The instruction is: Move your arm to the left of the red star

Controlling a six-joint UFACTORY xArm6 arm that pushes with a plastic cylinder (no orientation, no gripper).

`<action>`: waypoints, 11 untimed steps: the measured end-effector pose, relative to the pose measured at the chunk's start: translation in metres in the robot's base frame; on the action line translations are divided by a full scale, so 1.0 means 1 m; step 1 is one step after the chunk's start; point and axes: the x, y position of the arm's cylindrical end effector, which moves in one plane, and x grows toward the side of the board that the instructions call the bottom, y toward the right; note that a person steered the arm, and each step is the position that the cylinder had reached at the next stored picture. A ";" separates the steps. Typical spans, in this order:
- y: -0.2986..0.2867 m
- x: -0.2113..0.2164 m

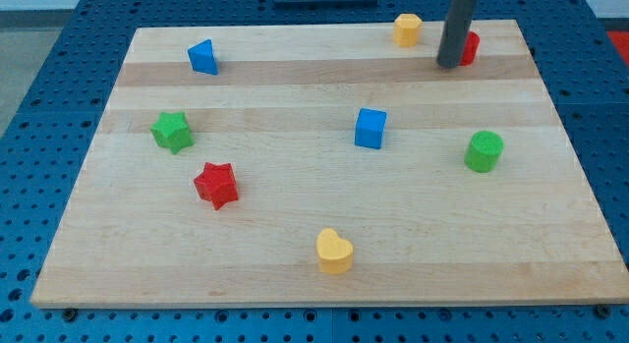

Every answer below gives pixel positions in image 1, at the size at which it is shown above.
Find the grey cylindrical robot arm rod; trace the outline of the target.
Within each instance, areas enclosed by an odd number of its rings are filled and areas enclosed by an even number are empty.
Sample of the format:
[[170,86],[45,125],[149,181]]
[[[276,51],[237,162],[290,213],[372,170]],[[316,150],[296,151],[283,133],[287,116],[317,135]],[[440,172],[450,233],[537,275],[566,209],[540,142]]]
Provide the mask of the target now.
[[451,0],[438,46],[436,63],[443,69],[460,65],[478,0]]

